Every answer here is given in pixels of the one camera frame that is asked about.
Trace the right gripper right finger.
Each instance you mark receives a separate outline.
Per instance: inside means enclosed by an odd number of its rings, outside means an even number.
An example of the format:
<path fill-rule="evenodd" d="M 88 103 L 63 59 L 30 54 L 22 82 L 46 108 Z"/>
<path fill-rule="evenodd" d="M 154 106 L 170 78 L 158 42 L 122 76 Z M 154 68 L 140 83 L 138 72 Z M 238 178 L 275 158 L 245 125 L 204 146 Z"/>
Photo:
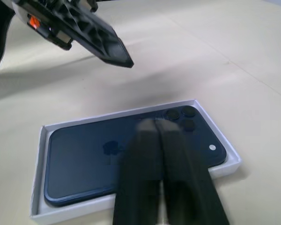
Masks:
<path fill-rule="evenodd" d="M 159 120 L 163 188 L 170 225 L 230 225 L 208 167 L 180 126 Z"/>

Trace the white phone box base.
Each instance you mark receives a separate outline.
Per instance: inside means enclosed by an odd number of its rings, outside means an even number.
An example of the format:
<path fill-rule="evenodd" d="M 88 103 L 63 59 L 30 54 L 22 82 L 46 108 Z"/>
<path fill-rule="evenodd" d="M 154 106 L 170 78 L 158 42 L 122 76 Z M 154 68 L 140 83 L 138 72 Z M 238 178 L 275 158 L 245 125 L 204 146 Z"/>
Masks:
<path fill-rule="evenodd" d="M 52 225 L 54 223 L 64 222 L 70 219 L 78 218 L 80 216 L 85 216 L 87 214 L 111 209 L 114 206 L 114 195 L 107 195 L 94 200 L 86 200 L 81 203 L 74 203 L 70 204 L 69 206 L 62 207 L 54 207 L 52 204 L 46 203 L 44 196 L 45 169 L 49 150 L 49 139 L 55 131 L 60 128 L 70 128 L 75 125 L 93 124 L 95 122 L 104 121 L 107 119 L 115 119 L 121 116 L 132 116 L 139 113 L 165 110 L 170 107 L 184 105 L 192 106 L 199 111 L 205 122 L 209 125 L 227 152 L 226 159 L 222 164 L 212 166 L 209 169 L 212 178 L 219 178 L 234 173 L 242 163 L 241 157 L 197 100 L 186 100 L 155 106 L 147 106 L 59 124 L 45 125 L 41 128 L 39 135 L 38 156 L 31 197 L 30 218 L 36 221 L 39 225 Z"/>

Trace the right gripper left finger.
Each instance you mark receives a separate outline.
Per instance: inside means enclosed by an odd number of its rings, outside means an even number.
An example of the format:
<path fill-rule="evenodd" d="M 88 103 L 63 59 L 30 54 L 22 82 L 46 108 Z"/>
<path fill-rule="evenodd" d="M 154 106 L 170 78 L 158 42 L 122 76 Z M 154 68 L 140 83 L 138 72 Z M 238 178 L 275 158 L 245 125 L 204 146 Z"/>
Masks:
<path fill-rule="evenodd" d="M 159 132 L 153 120 L 143 120 L 119 164 L 112 225 L 157 224 L 162 170 Z"/>

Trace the dark blue smartphone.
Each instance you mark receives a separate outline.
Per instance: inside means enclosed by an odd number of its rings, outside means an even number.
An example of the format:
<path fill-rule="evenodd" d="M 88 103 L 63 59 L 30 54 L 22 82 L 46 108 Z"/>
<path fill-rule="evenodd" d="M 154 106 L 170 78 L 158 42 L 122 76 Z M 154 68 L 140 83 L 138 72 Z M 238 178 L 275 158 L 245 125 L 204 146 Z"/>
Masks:
<path fill-rule="evenodd" d="M 54 131 L 48 143 L 44 199 L 55 207 L 113 194 L 118 164 L 137 125 L 145 119 L 177 123 L 208 167 L 222 164 L 227 152 L 193 106 L 102 120 Z"/>

